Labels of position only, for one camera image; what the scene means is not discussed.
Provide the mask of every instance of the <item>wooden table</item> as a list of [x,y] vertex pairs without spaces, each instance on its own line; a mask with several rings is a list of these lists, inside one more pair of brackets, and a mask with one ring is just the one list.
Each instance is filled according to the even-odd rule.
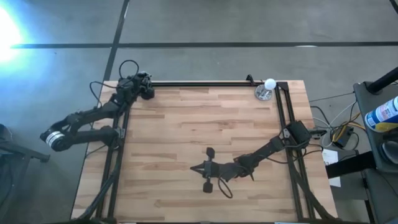
[[[313,128],[304,82],[288,82],[296,119]],[[106,84],[116,86],[116,82]],[[220,192],[216,179],[212,180],[213,193],[203,193],[205,180],[189,169],[206,159],[206,147],[215,149],[215,162],[231,162],[277,135],[280,123],[275,96],[259,101],[254,87],[155,90],[154,99],[139,98],[131,108],[115,208],[120,222],[296,221],[287,165],[264,160],[254,172],[254,182],[250,177],[231,180],[233,199]],[[105,103],[113,92],[104,86],[100,100]],[[112,120],[98,121],[95,128],[106,124],[112,125]],[[88,151],[101,145],[91,143]],[[105,157],[103,149],[85,160],[72,217],[79,216],[98,193]],[[285,152],[271,158],[285,161]],[[305,166],[311,190],[336,217],[321,153],[305,156]],[[300,197],[306,213],[302,192]]]

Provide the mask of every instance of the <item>table leg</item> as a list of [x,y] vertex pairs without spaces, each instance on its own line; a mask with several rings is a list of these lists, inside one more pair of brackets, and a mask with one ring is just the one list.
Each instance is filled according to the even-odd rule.
[[368,168],[376,168],[372,151],[359,154],[355,157],[351,157],[334,164],[330,164],[326,166],[326,172],[328,173],[328,177],[330,179]]

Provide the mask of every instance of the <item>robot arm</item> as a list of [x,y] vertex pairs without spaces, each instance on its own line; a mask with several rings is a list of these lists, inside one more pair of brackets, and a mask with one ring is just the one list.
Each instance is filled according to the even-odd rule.
[[117,118],[129,111],[130,106],[141,97],[149,100],[155,96],[150,75],[140,72],[133,77],[120,78],[115,87],[116,93],[100,108],[79,111],[51,125],[40,135],[54,151],[64,151],[74,144],[102,141],[107,146],[117,144],[119,133],[110,126],[99,130],[79,131],[85,125],[104,118]]

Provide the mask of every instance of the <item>butcher block tabletop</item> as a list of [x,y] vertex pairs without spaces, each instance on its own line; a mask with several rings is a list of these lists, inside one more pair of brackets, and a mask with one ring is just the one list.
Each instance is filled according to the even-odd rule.
[[[295,118],[314,127],[302,80],[288,81]],[[105,82],[116,86],[117,82]],[[114,216],[119,222],[289,222],[297,221],[288,166],[267,159],[249,176],[232,179],[233,198],[226,198],[212,178],[213,193],[202,191],[204,179],[191,166],[207,160],[206,148],[216,151],[213,161],[232,162],[254,152],[280,132],[275,95],[259,101],[255,87],[155,87],[155,98],[141,97],[130,110]],[[114,89],[103,87],[100,100]],[[285,117],[288,119],[284,103]],[[94,128],[112,125],[112,119]],[[88,152],[100,147],[93,142]],[[307,151],[319,150],[309,146]],[[98,193],[107,148],[84,162],[72,217],[78,217]],[[285,151],[272,159],[286,161]],[[337,217],[321,152],[304,158],[310,188],[326,210]],[[305,217],[303,193],[300,191]],[[105,200],[107,213],[109,193]]]

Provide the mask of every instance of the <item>blue and white can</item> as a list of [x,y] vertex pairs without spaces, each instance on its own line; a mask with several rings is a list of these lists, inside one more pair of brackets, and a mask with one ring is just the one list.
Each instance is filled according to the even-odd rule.
[[398,96],[367,113],[365,123],[379,133],[398,127]]

